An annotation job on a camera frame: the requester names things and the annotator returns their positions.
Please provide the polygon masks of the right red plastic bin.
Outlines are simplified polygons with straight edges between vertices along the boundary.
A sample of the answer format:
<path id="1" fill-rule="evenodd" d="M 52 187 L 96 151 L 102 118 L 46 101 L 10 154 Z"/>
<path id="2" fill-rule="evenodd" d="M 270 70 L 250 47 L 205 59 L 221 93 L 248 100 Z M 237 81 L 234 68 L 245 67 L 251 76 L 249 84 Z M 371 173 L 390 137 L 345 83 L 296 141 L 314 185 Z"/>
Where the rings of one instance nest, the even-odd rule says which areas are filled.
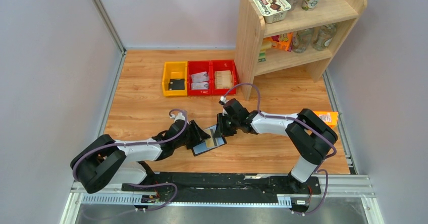
<path id="1" fill-rule="evenodd" d="M 210 81 L 211 81 L 212 86 L 213 86 L 213 89 L 212 89 L 213 95 L 224 95 L 229 90 L 229 89 L 216 89 L 215 82 L 214 82 L 215 71 L 229 70 L 232 72 L 232 75 L 234 78 L 233 86 L 237 85 L 239 82 L 236 66 L 235 66 L 235 63 L 233 60 L 214 60 L 214 61 L 211 61 L 210 70 L 211 70 L 211 72 L 210 72 L 211 73 L 211 80 Z"/>

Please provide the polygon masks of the middle red plastic bin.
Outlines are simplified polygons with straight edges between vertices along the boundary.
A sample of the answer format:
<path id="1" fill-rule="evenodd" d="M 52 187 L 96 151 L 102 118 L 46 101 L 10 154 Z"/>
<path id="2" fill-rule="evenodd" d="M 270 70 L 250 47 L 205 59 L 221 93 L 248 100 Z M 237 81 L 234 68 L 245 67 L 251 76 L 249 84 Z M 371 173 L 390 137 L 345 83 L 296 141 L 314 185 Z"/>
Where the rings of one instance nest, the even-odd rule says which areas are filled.
<path id="1" fill-rule="evenodd" d="M 209 73 L 209 89 L 208 90 L 191 90 L 192 80 L 190 75 L 205 72 Z M 201 95 L 209 95 L 213 89 L 212 83 L 210 81 L 210 66 L 209 61 L 188 61 L 187 66 L 187 95 L 189 96 L 201 96 Z"/>

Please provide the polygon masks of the red orange cookie box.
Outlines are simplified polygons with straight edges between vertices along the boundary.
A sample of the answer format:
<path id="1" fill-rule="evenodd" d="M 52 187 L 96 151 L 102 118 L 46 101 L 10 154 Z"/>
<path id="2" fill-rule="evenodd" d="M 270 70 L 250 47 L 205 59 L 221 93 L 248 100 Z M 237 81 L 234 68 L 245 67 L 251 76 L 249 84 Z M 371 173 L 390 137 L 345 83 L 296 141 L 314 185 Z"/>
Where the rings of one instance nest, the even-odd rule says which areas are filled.
<path id="1" fill-rule="evenodd" d="M 272 48 L 290 52 L 292 50 L 293 32 L 269 37 Z"/>

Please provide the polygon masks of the white striped credit card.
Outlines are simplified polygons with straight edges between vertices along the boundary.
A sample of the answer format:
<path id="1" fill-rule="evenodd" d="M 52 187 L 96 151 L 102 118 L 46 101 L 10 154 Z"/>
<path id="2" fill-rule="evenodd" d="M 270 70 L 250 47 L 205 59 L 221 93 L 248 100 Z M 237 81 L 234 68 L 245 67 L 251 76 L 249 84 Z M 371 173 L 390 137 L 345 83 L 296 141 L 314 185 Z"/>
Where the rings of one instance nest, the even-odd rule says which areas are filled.
<path id="1" fill-rule="evenodd" d="M 207 71 L 191 74 L 190 77 L 192 83 L 201 83 L 209 81 L 209 73 Z"/>

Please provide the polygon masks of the aluminium frame rail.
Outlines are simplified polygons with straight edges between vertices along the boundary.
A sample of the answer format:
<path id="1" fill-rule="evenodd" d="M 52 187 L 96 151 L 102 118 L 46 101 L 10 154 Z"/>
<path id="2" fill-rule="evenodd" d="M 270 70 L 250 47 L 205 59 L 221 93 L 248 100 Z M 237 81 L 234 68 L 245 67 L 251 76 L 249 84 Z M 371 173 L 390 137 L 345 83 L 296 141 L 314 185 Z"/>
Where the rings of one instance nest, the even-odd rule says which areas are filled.
<path id="1" fill-rule="evenodd" d="M 59 94 L 66 109 L 57 153 L 71 178 L 71 160 L 105 128 L 126 48 L 105 0 L 66 1 Z"/>

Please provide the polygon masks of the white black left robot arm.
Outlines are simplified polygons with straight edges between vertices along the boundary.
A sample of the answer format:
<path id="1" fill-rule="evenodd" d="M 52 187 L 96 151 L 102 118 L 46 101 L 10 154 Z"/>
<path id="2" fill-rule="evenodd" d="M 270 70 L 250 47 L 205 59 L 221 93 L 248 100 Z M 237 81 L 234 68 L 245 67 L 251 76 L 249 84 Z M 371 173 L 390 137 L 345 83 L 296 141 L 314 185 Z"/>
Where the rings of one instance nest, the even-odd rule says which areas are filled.
<path id="1" fill-rule="evenodd" d="M 175 120 L 169 129 L 142 141 L 114 140 L 109 134 L 99 136 L 70 163 L 74 179 L 87 193 L 93 194 L 109 184 L 131 183 L 142 191 L 154 185 L 145 161 L 170 157 L 177 148 L 187 149 L 211 138 L 194 120 Z"/>

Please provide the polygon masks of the wooden shelf unit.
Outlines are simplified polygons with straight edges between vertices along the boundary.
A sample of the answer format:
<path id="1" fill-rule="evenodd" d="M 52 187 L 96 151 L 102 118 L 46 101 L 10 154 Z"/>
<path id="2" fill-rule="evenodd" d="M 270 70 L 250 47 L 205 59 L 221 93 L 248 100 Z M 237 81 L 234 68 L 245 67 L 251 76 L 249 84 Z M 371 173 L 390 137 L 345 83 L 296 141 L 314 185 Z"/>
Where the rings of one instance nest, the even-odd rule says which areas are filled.
<path id="1" fill-rule="evenodd" d="M 255 76 L 300 65 L 317 82 L 366 8 L 367 0 L 320 0 L 312 11 L 297 7 L 283 21 L 268 24 L 253 0 L 240 0 L 234 59 L 239 82 L 253 83 Z M 258 61 L 263 39 L 331 23 L 337 23 L 338 30 L 327 49 L 310 47 L 304 53 L 269 49 L 266 60 Z"/>

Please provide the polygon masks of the gold striped credit card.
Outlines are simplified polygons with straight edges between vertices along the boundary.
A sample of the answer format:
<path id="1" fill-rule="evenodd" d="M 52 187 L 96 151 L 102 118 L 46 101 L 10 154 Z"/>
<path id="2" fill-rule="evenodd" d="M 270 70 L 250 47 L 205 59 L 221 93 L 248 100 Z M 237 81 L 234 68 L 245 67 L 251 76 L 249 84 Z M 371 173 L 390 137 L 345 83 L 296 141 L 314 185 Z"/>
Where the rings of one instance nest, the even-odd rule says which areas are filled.
<path id="1" fill-rule="evenodd" d="M 229 70 L 215 71 L 215 87 L 216 89 L 230 89 L 233 87 L 234 78 Z"/>

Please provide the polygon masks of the stacked colourful sponges pack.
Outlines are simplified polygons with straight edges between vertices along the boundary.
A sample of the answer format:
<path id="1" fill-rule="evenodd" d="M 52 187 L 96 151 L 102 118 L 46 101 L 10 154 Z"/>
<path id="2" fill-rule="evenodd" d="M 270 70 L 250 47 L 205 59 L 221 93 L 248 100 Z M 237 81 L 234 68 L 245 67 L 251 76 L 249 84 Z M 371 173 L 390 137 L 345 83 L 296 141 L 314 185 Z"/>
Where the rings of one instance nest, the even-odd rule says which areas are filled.
<path id="1" fill-rule="evenodd" d="M 272 42 L 270 41 L 270 39 L 263 39 L 257 62 L 266 61 L 266 51 L 270 48 L 272 48 Z"/>

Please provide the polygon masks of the red plastic bin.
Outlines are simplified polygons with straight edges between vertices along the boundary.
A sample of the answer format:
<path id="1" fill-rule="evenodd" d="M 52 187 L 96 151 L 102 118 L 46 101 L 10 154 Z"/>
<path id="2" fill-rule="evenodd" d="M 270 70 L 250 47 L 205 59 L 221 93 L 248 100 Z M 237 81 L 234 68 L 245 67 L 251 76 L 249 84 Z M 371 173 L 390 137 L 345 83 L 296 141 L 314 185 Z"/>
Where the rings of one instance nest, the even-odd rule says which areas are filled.
<path id="1" fill-rule="evenodd" d="M 235 66 L 235 63 L 233 60 L 214 60 L 214 61 L 211 61 L 210 70 L 211 70 L 211 72 L 210 72 L 211 73 L 211 80 L 210 81 L 211 81 L 212 86 L 213 86 L 213 89 L 212 89 L 213 95 L 224 95 L 229 90 L 229 89 L 216 89 L 215 82 L 214 82 L 215 71 L 229 70 L 232 72 L 232 75 L 234 78 L 233 86 L 237 85 L 239 82 L 236 66 Z"/>
<path id="2" fill-rule="evenodd" d="M 192 80 L 190 75 L 205 72 L 209 73 L 209 89 L 208 90 L 191 90 Z M 210 66 L 209 61 L 188 61 L 187 66 L 187 95 L 189 96 L 201 96 L 201 95 L 209 95 L 213 89 L 212 83 L 210 81 Z"/>

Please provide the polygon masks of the yellow plastic bin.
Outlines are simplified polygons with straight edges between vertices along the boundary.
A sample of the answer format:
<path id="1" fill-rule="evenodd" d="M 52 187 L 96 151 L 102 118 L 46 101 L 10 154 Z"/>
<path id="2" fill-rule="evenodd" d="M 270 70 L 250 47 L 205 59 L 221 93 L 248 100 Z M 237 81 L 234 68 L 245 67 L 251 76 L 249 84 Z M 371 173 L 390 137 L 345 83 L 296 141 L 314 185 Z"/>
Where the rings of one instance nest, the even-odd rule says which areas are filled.
<path id="1" fill-rule="evenodd" d="M 162 77 L 162 90 L 165 97 L 187 96 L 187 61 L 165 62 L 163 77 Z M 168 90 L 168 83 L 170 79 L 185 79 L 185 90 Z"/>

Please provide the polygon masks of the yellow green juice carton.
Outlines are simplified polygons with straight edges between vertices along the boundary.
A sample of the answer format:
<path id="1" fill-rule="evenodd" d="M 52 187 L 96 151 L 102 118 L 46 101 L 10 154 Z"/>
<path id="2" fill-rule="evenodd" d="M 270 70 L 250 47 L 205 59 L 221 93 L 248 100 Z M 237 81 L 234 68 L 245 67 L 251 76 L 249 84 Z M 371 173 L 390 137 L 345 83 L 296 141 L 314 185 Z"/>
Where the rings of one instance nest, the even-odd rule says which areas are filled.
<path id="1" fill-rule="evenodd" d="M 337 111 L 314 111 L 314 113 L 330 128 L 335 129 L 339 121 Z"/>

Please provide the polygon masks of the clear glass bottle left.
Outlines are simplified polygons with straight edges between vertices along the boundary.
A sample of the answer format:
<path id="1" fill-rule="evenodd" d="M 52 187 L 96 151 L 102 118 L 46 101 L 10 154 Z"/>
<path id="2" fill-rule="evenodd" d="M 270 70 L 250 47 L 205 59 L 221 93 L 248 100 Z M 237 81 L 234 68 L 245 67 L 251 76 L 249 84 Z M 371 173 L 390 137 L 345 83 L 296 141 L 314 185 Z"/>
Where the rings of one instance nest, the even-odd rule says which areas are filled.
<path id="1" fill-rule="evenodd" d="M 295 53 L 303 53 L 309 46 L 315 29 L 306 28 L 296 31 L 292 38 L 292 51 Z"/>

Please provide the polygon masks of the clear glass bottle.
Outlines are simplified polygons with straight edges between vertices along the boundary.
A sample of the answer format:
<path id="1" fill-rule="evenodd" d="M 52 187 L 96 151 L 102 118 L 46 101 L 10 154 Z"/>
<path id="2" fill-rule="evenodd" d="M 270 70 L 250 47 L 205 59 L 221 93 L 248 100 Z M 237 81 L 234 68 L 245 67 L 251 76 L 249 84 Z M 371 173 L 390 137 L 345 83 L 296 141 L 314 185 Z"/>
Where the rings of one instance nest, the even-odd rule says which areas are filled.
<path id="1" fill-rule="evenodd" d="M 331 23 L 320 26 L 318 34 L 313 41 L 312 47 L 317 51 L 325 50 L 337 33 L 338 24 Z"/>
<path id="2" fill-rule="evenodd" d="M 296 31 L 292 38 L 292 51 L 295 53 L 303 53 L 309 46 L 315 29 L 306 28 Z"/>

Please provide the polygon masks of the black leather card holder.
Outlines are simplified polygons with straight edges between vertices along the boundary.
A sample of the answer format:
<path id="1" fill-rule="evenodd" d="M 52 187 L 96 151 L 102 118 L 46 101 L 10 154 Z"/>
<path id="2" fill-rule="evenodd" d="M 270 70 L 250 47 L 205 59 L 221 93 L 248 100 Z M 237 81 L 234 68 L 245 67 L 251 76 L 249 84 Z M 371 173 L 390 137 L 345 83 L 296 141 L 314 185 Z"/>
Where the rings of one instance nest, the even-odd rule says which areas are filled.
<path id="1" fill-rule="evenodd" d="M 217 129 L 216 125 L 213 125 L 203 130 L 205 133 L 207 133 L 210 136 L 210 138 L 202 141 L 200 144 L 192 148 L 193 156 L 199 156 L 203 153 L 206 153 L 208 151 L 214 150 L 218 147 L 221 147 L 227 144 L 224 137 L 215 138 L 213 136 L 216 129 Z"/>

